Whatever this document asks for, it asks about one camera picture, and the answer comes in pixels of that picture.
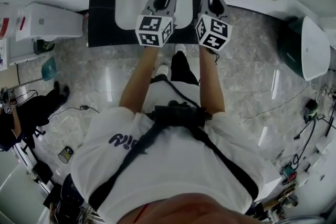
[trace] printed logo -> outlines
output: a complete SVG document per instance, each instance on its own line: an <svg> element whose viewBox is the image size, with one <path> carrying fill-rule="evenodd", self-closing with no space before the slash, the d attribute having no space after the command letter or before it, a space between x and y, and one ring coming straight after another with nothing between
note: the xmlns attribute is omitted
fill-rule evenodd
<svg viewBox="0 0 336 224"><path fill-rule="evenodd" d="M134 148L137 144L138 140L133 139L132 135L123 135L123 134L115 134L110 140L109 144L112 144L115 147L123 145L125 150L129 150L130 148Z"/></svg>

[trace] white sink basin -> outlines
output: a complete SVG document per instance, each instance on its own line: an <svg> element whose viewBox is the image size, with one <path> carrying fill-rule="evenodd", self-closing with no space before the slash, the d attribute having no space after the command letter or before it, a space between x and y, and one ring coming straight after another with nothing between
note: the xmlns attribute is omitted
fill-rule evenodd
<svg viewBox="0 0 336 224"><path fill-rule="evenodd" d="M115 0L116 23L124 30L135 29L138 15L145 9L148 0ZM188 26L193 19L193 0L177 0L175 24L177 29Z"/></svg>

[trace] sneaker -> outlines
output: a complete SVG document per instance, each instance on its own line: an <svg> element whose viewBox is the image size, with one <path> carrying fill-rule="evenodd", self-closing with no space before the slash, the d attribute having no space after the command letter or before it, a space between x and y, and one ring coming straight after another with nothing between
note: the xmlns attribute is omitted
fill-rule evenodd
<svg viewBox="0 0 336 224"><path fill-rule="evenodd" d="M64 96L64 100L63 102L66 103L68 98L69 98L69 95L70 95L70 89L68 86L65 86L64 89L63 89L63 92L61 93L61 95Z"/></svg>
<svg viewBox="0 0 336 224"><path fill-rule="evenodd" d="M168 72L169 72L169 67L163 63L157 69L156 75L157 76L158 75L166 75L166 76L168 76Z"/></svg>
<svg viewBox="0 0 336 224"><path fill-rule="evenodd" d="M187 50L186 50L184 44L176 44L175 45L175 54L177 54L178 51L183 52L184 56L187 56Z"/></svg>
<svg viewBox="0 0 336 224"><path fill-rule="evenodd" d="M58 83L58 81L54 82L54 91L56 91L57 94L59 94L59 83Z"/></svg>

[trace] hand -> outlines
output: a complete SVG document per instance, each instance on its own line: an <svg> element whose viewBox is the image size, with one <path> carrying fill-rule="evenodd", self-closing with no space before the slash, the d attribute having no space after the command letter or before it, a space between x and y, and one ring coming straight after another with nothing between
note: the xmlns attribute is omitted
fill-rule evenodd
<svg viewBox="0 0 336 224"><path fill-rule="evenodd" d="M16 99L15 98L11 99L9 104L11 105L12 108L15 108L17 106Z"/></svg>

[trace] marble floor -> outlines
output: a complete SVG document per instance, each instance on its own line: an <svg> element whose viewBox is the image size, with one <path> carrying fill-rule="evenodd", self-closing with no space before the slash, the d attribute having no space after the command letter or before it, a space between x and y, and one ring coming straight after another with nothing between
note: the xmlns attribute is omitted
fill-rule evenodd
<svg viewBox="0 0 336 224"><path fill-rule="evenodd" d="M280 154L279 160L285 163L305 142L293 141L293 137L305 124L302 119L305 103L318 95L326 78L306 82L281 62L276 52L281 21L240 9L230 11L234 26L232 39L221 51L217 65L226 110L250 132L249 139L259 144L264 158L275 163ZM68 102L59 112L84 104L99 111L117 106L143 50L137 45L88 48L86 20L84 29L83 37L59 42L51 53L59 70L57 80L71 89ZM191 70L199 77L198 45L186 47ZM174 45L166 44L157 65L169 64L173 54ZM40 57L19 64L20 82L40 78L40 68L46 59ZM52 84L53 81L35 82L19 91L35 89L39 94L46 94ZM62 183L71 164L71 160L69 164L62 163L58 153L65 146L76 152L95 113L68 109L55 115L45 126L47 134L36 139L35 152L51 167L55 181ZM313 140L322 133L318 129Z"/></svg>

